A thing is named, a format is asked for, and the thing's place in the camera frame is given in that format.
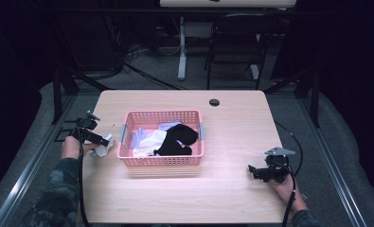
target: pink plastic basket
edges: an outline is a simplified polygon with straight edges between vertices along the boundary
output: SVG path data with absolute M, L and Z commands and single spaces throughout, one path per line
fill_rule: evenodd
M 160 123 L 179 120 L 198 132 L 198 140 L 189 146 L 192 155 L 134 157 L 130 148 L 132 133 L 139 128 L 148 132 L 157 130 Z M 203 121 L 199 111 L 143 111 L 128 112 L 125 116 L 116 156 L 126 166 L 197 166 L 205 151 Z

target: camouflage sleeve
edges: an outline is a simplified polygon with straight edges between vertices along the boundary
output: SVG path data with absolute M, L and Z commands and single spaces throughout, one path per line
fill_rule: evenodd
M 320 227 L 316 216 L 310 210 L 300 210 L 293 216 L 293 227 Z
M 79 161 L 60 160 L 50 173 L 47 188 L 27 212 L 21 226 L 75 226 L 80 188 Z

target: human hand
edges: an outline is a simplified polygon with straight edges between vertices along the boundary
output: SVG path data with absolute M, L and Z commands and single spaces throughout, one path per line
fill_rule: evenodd
M 293 179 L 291 175 L 287 175 L 283 183 L 277 183 L 275 180 L 270 180 L 269 185 L 277 192 L 279 197 L 286 203 L 290 200 L 291 193 L 293 192 Z M 295 182 L 295 200 L 293 202 L 292 209 L 294 212 L 300 210 L 308 210 L 307 204 L 302 199 L 301 193 L 297 183 Z
M 83 155 L 86 155 L 87 151 L 97 148 L 97 144 L 83 144 Z M 62 143 L 62 159 L 73 158 L 78 159 L 80 157 L 80 141 L 74 136 L 66 136 L 65 141 Z

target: human arm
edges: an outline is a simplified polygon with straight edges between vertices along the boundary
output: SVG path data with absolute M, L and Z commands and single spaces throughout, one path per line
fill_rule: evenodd
M 83 145 L 84 153 L 98 145 Z M 67 136 L 62 159 L 50 173 L 47 187 L 23 217 L 21 226 L 75 226 L 80 188 L 78 184 L 80 142 Z
M 293 192 L 294 182 L 290 175 L 286 177 L 283 183 L 277 183 L 274 180 L 269 181 L 269 185 L 277 192 L 279 197 L 288 203 Z M 318 227 L 320 223 L 313 212 L 308 208 L 304 202 L 298 185 L 295 183 L 295 198 L 292 205 L 294 216 L 292 223 L 294 227 Z

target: table surface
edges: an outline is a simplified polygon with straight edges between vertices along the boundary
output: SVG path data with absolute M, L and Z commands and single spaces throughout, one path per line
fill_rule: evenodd
M 217 98 L 220 105 L 209 105 Z M 198 166 L 126 167 L 116 157 L 129 111 L 198 110 L 205 154 Z M 85 210 L 91 223 L 281 222 L 285 204 L 248 165 L 266 167 L 264 151 L 281 147 L 261 91 L 105 91 L 94 132 L 111 133 L 106 157 L 83 161 Z
M 296 0 L 160 0 L 168 8 L 293 8 Z

